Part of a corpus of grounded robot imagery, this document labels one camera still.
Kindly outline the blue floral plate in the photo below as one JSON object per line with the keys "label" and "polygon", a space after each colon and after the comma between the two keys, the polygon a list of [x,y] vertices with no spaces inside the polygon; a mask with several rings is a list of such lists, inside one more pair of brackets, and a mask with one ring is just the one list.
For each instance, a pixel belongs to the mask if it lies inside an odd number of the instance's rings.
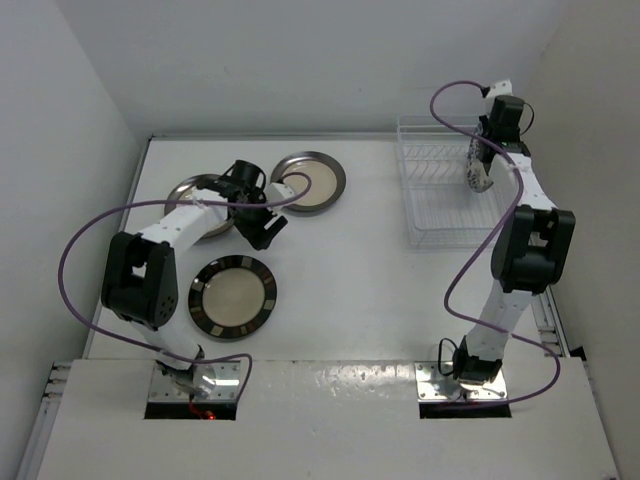
{"label": "blue floral plate", "polygon": [[466,157],[465,176],[469,188],[475,193],[483,193],[493,185],[493,180],[481,161],[484,144],[476,139],[483,133],[483,125],[479,122],[473,132]]}

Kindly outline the dark patterned rim plate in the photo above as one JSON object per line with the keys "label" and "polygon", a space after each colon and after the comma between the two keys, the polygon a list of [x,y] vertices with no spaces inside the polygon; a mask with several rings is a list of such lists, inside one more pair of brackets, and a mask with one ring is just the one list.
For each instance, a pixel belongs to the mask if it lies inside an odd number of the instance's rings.
{"label": "dark patterned rim plate", "polygon": [[210,262],[194,277],[188,310],[204,334],[238,341],[265,324],[277,294],[275,276],[264,263],[246,255],[229,255]]}

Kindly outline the silver rim plate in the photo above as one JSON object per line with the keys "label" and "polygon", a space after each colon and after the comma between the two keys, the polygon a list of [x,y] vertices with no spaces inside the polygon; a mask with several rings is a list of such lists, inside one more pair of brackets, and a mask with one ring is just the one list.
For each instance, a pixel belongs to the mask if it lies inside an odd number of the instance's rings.
{"label": "silver rim plate", "polygon": [[284,182],[300,193],[308,186],[304,173],[311,179],[309,191],[289,211],[315,215],[335,204],[346,188],[346,172],[332,156],[318,151],[293,153],[280,160],[270,176],[272,182]]}
{"label": "silver rim plate", "polygon": [[[209,173],[209,174],[199,174],[195,176],[191,176],[178,185],[176,185],[169,196],[168,200],[188,200],[192,197],[193,192],[200,187],[202,184],[213,182],[218,179],[219,176],[217,174]],[[225,214],[225,221],[223,223],[219,223],[215,228],[207,231],[201,239],[210,239],[219,235],[222,235],[229,231],[233,226],[233,220],[229,217],[228,214]]]}

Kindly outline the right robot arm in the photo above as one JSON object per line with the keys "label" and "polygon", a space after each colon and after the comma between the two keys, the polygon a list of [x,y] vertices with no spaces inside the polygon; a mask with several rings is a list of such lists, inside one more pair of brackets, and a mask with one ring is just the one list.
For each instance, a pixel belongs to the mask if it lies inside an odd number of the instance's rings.
{"label": "right robot arm", "polygon": [[474,141],[468,174],[470,186],[491,180],[504,193],[515,192],[515,206],[500,226],[491,255],[494,279],[476,324],[463,337],[453,356],[452,376],[466,384],[492,382],[501,370],[506,344],[524,310],[535,296],[562,275],[576,219],[544,193],[533,170],[530,151],[521,139],[520,119],[526,102],[510,94],[492,99],[480,120],[480,136],[499,152]]}

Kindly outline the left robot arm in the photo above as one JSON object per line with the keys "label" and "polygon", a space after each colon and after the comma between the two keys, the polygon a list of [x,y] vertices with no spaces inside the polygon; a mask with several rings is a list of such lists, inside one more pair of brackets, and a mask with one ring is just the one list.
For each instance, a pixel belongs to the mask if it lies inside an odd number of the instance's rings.
{"label": "left robot arm", "polygon": [[130,323],[156,349],[157,362],[177,389],[207,397],[212,375],[204,351],[174,320],[179,300],[177,261],[205,234],[232,223],[256,250],[269,247],[287,221],[278,210],[296,192],[268,183],[263,170],[237,160],[223,174],[196,183],[190,196],[156,223],[111,240],[102,284],[102,305]]}

